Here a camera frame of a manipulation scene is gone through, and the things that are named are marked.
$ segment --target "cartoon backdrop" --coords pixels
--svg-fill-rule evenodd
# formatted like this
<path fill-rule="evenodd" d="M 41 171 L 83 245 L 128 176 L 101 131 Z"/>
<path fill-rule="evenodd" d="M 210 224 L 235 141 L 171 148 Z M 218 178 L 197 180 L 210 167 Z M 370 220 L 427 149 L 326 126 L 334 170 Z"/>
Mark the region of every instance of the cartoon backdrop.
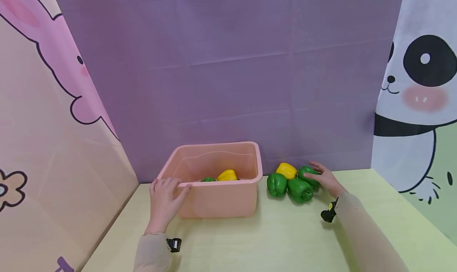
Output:
<path fill-rule="evenodd" d="M 372 167 L 457 244 L 456 0 L 403 0 Z"/>
<path fill-rule="evenodd" d="M 58 0 L 140 182 L 183 144 L 369 168 L 401 0 Z"/>
<path fill-rule="evenodd" d="M 55 0 L 0 0 L 0 271 L 72 272 L 138 185 Z"/>

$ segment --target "green bell pepper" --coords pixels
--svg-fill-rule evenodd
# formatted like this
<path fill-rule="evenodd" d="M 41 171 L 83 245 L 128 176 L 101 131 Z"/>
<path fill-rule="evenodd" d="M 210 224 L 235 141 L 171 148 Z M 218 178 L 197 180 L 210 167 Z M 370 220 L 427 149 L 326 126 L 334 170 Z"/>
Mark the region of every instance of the green bell pepper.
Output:
<path fill-rule="evenodd" d="M 289 197 L 295 203 L 304 203 L 313 198 L 313 187 L 301 179 L 290 179 L 287 188 Z"/>
<path fill-rule="evenodd" d="M 201 180 L 201 182 L 216 182 L 216 179 L 207 177 L 207 178 L 204 178 L 203 180 Z"/>
<path fill-rule="evenodd" d="M 315 175 L 320 175 L 320 173 L 308 166 L 303 166 L 298 171 L 298 178 L 300 178 L 303 181 L 306 181 L 308 184 L 310 184 L 313 187 L 314 191 L 318 191 L 321 184 L 319 184 L 319 182 L 317 182 L 316 180 L 306 178 L 305 176 L 303 176 L 303 174 L 305 174 L 305 173 L 315 174 Z"/>
<path fill-rule="evenodd" d="M 286 177 L 279 173 L 271 174 L 267 179 L 267 188 L 271 197 L 283 197 L 287 189 Z"/>

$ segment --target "finger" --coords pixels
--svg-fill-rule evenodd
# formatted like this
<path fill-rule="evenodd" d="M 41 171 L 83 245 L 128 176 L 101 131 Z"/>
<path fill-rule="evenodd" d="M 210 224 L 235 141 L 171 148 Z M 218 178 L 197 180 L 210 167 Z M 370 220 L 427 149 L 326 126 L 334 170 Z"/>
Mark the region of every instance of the finger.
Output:
<path fill-rule="evenodd" d="M 322 176 L 321 175 L 304 173 L 303 176 L 306 177 L 306 178 L 312 179 L 312 180 L 316 180 L 318 182 L 321 182 L 321 180 L 322 180 Z"/>
<path fill-rule="evenodd" d="M 165 181 L 166 179 L 160 179 L 159 181 L 157 181 L 156 190 L 160 189 L 163 186 L 163 183 L 165 183 Z"/>
<path fill-rule="evenodd" d="M 152 181 L 151 186 L 149 187 L 149 193 L 152 195 L 156 191 L 157 179 Z"/>
<path fill-rule="evenodd" d="M 320 170 L 318 167 L 316 167 L 316 166 L 311 166 L 311 167 L 312 167 L 315 171 L 319 172 L 319 174 L 322 173 L 321 170 Z"/>
<path fill-rule="evenodd" d="M 190 189 L 192 189 L 192 185 L 187 185 L 184 187 L 183 191 L 179 194 L 179 196 L 174 200 L 174 202 L 177 203 L 178 206 L 181 206 L 184 200 L 186 199 L 187 195 L 190 192 Z"/>
<path fill-rule="evenodd" d="M 327 171 L 328 169 L 325 168 L 324 165 L 320 164 L 320 163 L 317 163 L 317 162 L 313 162 L 313 161 L 310 161 L 309 162 L 312 166 L 318 168 L 319 171 L 321 171 L 321 173 L 323 173 L 324 171 Z"/>
<path fill-rule="evenodd" d="M 178 187 L 179 180 L 178 179 L 171 179 L 170 182 L 167 184 L 167 190 L 173 192 L 176 187 Z"/>
<path fill-rule="evenodd" d="M 165 180 L 163 180 L 162 187 L 166 188 L 168 186 L 168 184 L 170 183 L 171 179 L 172 178 L 166 178 Z"/>

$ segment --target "sleeve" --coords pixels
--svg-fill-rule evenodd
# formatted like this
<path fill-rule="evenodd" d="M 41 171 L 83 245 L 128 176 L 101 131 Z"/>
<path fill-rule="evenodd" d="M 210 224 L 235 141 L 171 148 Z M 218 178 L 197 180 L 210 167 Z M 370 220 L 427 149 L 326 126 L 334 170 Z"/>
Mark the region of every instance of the sleeve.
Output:
<path fill-rule="evenodd" d="M 166 272 L 170 260 L 165 234 L 144 235 L 136 248 L 133 272 Z"/>
<path fill-rule="evenodd" d="M 348 236 L 361 271 L 409 271 L 357 197 L 349 193 L 341 194 L 335 211 Z"/>

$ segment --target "yellow bell pepper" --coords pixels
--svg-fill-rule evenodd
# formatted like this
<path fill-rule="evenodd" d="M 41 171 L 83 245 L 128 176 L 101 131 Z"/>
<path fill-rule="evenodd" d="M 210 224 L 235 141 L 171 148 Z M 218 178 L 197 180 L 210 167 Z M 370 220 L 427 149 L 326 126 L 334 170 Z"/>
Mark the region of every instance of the yellow bell pepper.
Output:
<path fill-rule="evenodd" d="M 236 181 L 237 179 L 235 171 L 232 169 L 225 170 L 217 177 L 218 181 Z"/>
<path fill-rule="evenodd" d="M 286 179 L 294 179 L 297 176 L 297 169 L 288 163 L 281 163 L 276 169 L 276 173 L 283 174 Z"/>

